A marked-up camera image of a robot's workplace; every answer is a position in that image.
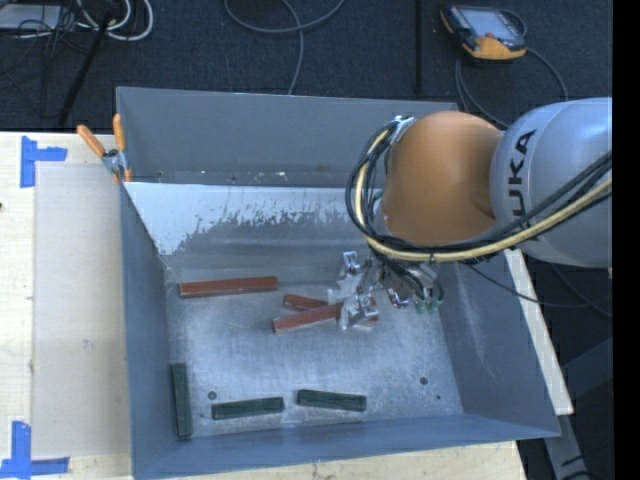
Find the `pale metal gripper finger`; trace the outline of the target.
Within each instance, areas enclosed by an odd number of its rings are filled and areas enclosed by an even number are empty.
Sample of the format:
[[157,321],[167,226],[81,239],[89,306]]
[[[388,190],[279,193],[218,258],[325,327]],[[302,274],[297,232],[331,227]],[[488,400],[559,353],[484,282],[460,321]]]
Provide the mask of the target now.
[[338,325],[341,330],[371,330],[379,319],[379,310],[374,297],[370,294],[354,295],[343,303]]
[[356,295],[362,288],[365,273],[371,267],[371,258],[360,258],[355,250],[342,253],[342,264],[338,269],[335,284],[327,289],[328,302],[335,304]]

